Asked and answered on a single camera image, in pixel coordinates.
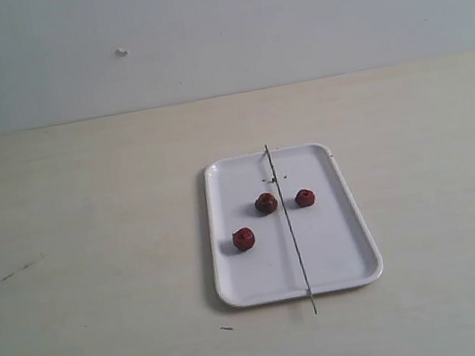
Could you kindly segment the red berry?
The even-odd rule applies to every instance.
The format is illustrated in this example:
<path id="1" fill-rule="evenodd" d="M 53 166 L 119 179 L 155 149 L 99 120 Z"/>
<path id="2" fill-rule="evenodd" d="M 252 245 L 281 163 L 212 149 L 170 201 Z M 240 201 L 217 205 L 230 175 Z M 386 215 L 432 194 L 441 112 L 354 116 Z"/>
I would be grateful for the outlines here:
<path id="1" fill-rule="evenodd" d="M 261 214 L 269 215 L 278 209 L 278 201 L 273 194 L 262 193 L 258 198 L 256 198 L 254 207 Z"/>
<path id="2" fill-rule="evenodd" d="M 301 189 L 295 196 L 295 203 L 300 208 L 313 206 L 316 201 L 315 193 L 310 189 Z"/>
<path id="3" fill-rule="evenodd" d="M 255 244 L 254 232 L 250 228 L 241 228 L 232 234 L 232 243 L 240 252 L 248 251 Z"/>

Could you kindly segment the thin metal skewer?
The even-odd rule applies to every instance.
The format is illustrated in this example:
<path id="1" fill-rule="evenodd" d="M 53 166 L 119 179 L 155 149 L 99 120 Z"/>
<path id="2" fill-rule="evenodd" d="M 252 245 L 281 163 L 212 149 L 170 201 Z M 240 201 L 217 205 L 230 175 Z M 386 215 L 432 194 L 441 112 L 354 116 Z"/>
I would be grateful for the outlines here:
<path id="1" fill-rule="evenodd" d="M 274 166 L 274 162 L 273 162 L 272 156 L 271 156 L 271 151 L 269 150 L 269 147 L 268 147 L 267 144 L 264 145 L 264 150 L 265 150 L 265 154 L 267 156 L 267 161 L 269 162 L 269 167 L 271 168 L 272 182 L 276 186 L 277 193 L 279 195 L 279 200 L 281 202 L 281 206 L 282 206 L 282 209 L 284 211 L 284 217 L 286 217 L 287 228 L 288 228 L 290 237 L 292 239 L 293 246 L 294 246 L 295 251 L 296 251 L 297 261 L 299 261 L 299 268 L 301 269 L 301 273 L 303 275 L 304 283 L 306 285 L 307 295 L 309 297 L 309 300 L 311 301 L 312 312 L 314 313 L 314 316 L 318 316 L 319 315 L 318 306 L 316 304 L 316 300 L 314 299 L 314 294 L 313 294 L 313 290 L 311 289 L 311 284 L 309 282 L 309 278 L 307 277 L 307 272 L 306 272 L 306 269 L 305 269 L 305 266 L 304 266 L 304 260 L 303 260 L 303 257 L 301 255 L 301 250 L 299 248 L 299 244 L 298 244 L 297 239 L 296 239 L 296 233 L 294 232 L 294 228 L 292 227 L 292 222 L 291 222 L 290 217 L 289 217 L 288 207 L 286 206 L 286 202 L 284 200 L 284 195 L 282 194 L 282 189 L 280 189 L 280 182 L 279 182 L 279 178 L 277 176 L 276 166 Z"/>

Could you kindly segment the white rectangular plastic tray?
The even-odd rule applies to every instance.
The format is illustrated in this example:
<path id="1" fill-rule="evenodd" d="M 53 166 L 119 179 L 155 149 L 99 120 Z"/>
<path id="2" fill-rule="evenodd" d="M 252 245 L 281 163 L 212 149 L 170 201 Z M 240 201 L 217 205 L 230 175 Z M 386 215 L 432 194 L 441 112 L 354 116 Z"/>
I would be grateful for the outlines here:
<path id="1" fill-rule="evenodd" d="M 312 143 L 270 151 L 314 296 L 375 281 L 382 256 L 331 151 Z M 265 151 L 214 162 L 204 183 L 220 298 L 242 308 L 308 296 Z M 301 189 L 313 190 L 313 206 L 297 206 Z M 269 215 L 254 207 L 262 193 L 278 201 Z M 241 228 L 255 236 L 245 252 L 232 243 Z"/>

